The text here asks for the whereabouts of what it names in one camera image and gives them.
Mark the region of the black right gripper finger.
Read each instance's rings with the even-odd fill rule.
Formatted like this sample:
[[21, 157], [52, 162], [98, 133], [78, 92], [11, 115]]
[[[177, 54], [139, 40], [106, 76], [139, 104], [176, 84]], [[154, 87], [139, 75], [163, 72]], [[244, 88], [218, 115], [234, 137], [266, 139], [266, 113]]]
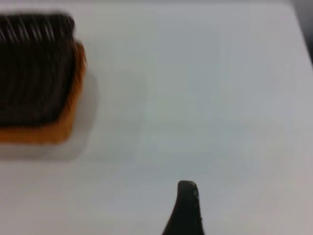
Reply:
[[179, 181], [177, 198], [163, 235], [203, 235], [199, 191], [193, 181]]

